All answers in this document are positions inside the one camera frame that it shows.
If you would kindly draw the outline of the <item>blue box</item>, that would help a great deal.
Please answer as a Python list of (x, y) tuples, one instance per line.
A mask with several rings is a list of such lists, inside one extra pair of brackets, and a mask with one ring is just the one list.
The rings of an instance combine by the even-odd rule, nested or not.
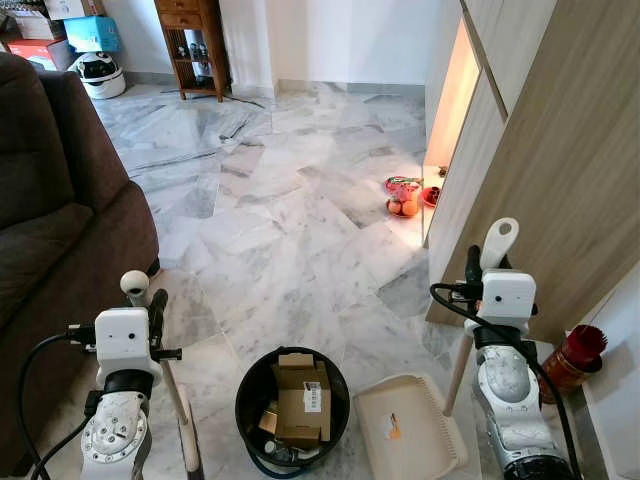
[(63, 20), (67, 42), (77, 52), (118, 52), (122, 50), (116, 22), (108, 15), (87, 15), (87, 17)]

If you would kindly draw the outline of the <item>red box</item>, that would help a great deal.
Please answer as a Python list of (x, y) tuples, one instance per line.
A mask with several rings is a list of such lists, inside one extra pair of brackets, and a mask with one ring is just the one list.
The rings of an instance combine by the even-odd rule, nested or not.
[(70, 68), (74, 61), (72, 47), (64, 38), (12, 38), (4, 40), (3, 45), (38, 70), (61, 72)]

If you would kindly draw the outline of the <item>black open waste bin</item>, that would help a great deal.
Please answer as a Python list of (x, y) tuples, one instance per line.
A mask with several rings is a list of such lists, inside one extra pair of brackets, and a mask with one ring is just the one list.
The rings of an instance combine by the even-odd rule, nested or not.
[[(273, 366), (276, 357), (287, 353), (310, 353), (323, 362), (332, 385), (332, 440), (320, 447), (303, 449), (291, 447), (276, 436), (266, 434), (257, 428), (262, 410), (270, 402), (278, 399), (278, 388), (274, 378)], [(262, 356), (246, 371), (236, 393), (237, 433), (253, 467), (271, 480), (296, 480), (308, 474), (320, 460), (329, 456), (337, 447), (338, 440), (346, 433), (351, 416), (352, 402), (346, 378), (337, 364), (315, 351), (315, 349), (283, 346), (269, 355)]]

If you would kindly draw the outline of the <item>labelled brown cardboard box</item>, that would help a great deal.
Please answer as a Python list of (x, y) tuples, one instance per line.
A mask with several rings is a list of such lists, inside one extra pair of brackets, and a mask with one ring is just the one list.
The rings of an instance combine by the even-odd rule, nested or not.
[(276, 357), (271, 371), (278, 388), (276, 439), (303, 449), (329, 443), (332, 385), (323, 362), (310, 353), (287, 353)]

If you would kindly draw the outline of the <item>small brown cardboard piece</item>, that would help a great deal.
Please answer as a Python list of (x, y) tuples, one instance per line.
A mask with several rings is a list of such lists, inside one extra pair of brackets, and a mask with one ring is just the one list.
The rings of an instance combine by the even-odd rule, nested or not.
[(276, 425), (278, 425), (279, 410), (278, 404), (275, 401), (270, 402), (268, 406), (262, 410), (260, 420), (257, 422), (257, 428), (261, 431), (265, 431), (266, 434), (275, 435)]

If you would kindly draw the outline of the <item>small wooden cabinet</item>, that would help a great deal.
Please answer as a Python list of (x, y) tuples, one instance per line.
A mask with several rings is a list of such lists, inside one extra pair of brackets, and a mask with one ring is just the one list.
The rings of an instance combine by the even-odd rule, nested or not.
[(230, 90), (230, 68), (219, 1), (154, 3), (180, 99), (187, 100), (189, 93), (201, 93), (223, 102)]

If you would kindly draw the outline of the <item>white helmet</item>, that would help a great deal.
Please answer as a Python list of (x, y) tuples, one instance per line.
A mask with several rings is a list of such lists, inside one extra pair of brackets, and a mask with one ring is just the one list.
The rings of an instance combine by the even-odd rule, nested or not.
[(127, 90), (124, 70), (106, 52), (83, 52), (69, 67), (91, 99), (114, 99)]

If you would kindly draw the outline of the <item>light wood wardrobe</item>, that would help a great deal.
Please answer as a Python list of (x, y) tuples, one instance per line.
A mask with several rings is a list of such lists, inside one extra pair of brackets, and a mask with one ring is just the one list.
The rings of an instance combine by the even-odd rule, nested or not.
[(556, 343), (639, 261), (637, 0), (442, 0), (445, 32), (474, 55), (467, 93), (447, 87), (456, 141), (425, 233), (433, 282), (513, 218), (509, 259), (538, 284), (536, 340)]

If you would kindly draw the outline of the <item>beige dustpan with wooden handle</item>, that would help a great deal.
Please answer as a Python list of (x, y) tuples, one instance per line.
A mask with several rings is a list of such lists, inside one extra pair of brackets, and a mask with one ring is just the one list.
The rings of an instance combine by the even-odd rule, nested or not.
[(393, 367), (352, 396), (372, 479), (448, 480), (474, 460), (476, 442), (467, 429), (475, 421), (465, 406), (474, 339), (461, 326), (454, 333), (448, 374), (429, 352), (408, 353), (413, 332), (367, 343), (379, 355), (390, 353)]

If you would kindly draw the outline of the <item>brown fabric sofa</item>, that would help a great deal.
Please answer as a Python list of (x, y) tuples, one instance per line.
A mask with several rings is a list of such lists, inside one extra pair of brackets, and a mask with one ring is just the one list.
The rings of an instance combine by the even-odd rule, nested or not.
[(32, 462), (15, 403), (29, 349), (127, 305), (122, 275), (156, 269), (145, 193), (81, 79), (0, 52), (0, 476)]

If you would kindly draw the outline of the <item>brown cardboard carton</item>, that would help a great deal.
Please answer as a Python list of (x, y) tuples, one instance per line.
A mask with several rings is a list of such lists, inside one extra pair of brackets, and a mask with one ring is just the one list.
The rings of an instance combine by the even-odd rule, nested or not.
[(60, 40), (60, 38), (67, 37), (61, 20), (50, 19), (45, 12), (0, 9), (0, 17), (5, 20), (14, 20), (17, 32), (22, 38)]

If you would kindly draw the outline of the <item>red capped bottle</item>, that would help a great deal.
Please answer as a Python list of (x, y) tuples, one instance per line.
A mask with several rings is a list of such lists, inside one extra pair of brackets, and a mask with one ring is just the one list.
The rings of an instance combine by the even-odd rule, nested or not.
[(608, 339), (598, 326), (577, 325), (572, 329), (561, 346), (541, 364), (550, 376), (550, 383), (539, 381), (541, 403), (556, 402), (552, 389), (564, 396), (581, 387), (589, 375), (602, 369), (602, 356), (607, 346)]

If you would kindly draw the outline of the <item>white carton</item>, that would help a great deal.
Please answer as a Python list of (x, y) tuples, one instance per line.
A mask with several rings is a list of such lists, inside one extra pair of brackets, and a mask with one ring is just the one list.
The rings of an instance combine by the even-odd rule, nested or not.
[(105, 17), (102, 0), (44, 0), (51, 20), (65, 20), (81, 17)]

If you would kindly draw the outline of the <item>wooden broom with white cap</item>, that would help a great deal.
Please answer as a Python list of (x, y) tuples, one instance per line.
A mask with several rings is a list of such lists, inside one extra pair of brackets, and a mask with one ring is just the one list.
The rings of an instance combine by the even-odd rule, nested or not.
[[(127, 294), (129, 302), (134, 307), (146, 307), (148, 310), (151, 300), (148, 287), (150, 287), (148, 276), (143, 271), (128, 271), (120, 279), (120, 288)], [(182, 448), (187, 480), (205, 480), (204, 461), (202, 461), (200, 447), (198, 447), (198, 433), (191, 403), (177, 383), (177, 376), (172, 370), (173, 362), (175, 361), (160, 362), (159, 365), (163, 370), (166, 389), (169, 390), (170, 399), (174, 404), (175, 416), (177, 416), (180, 448)]]

